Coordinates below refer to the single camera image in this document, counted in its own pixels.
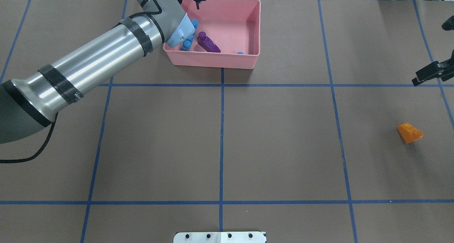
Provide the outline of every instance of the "pink plastic container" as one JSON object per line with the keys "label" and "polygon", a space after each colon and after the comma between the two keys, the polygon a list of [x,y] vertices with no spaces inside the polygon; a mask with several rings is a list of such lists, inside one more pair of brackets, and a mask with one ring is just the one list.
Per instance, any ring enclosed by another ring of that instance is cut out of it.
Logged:
{"label": "pink plastic container", "polygon": [[[254,68],[260,54],[260,0],[206,0],[200,10],[193,0],[183,0],[181,6],[199,25],[190,51],[180,51],[181,45],[170,48],[164,44],[172,64]],[[200,31],[214,41],[221,53],[206,52],[197,44]]]}

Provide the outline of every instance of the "white plate with holes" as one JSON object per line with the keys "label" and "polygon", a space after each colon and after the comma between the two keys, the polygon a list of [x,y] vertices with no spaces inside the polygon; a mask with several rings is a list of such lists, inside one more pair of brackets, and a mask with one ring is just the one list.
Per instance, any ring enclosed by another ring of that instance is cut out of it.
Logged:
{"label": "white plate with holes", "polygon": [[266,243],[266,232],[177,233],[173,243]]}

